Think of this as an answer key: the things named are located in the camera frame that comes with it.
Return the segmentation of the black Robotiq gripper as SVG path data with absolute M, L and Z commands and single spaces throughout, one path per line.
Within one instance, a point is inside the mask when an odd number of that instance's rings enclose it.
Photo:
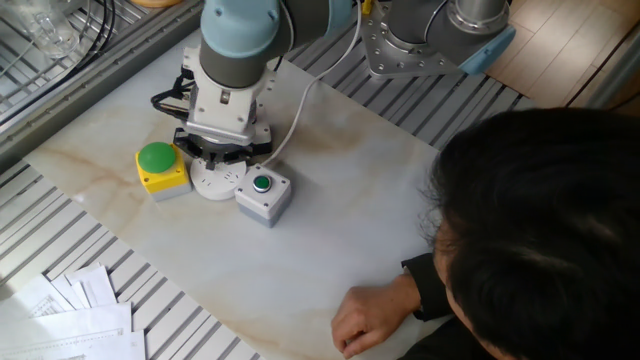
M 219 163 L 231 165 L 251 160 L 256 156 L 269 154 L 273 151 L 271 141 L 265 143 L 251 143 L 247 146 L 216 143 L 209 138 L 192 134 L 183 128 L 176 128 L 173 144 L 184 153 L 196 160 L 202 160 L 206 170 L 213 171 Z

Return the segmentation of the person's bare hand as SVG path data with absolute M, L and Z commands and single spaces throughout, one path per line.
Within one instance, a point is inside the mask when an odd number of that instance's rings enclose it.
M 386 341 L 420 307 L 418 288 L 409 274 L 384 286 L 352 287 L 331 321 L 334 346 L 351 359 Z

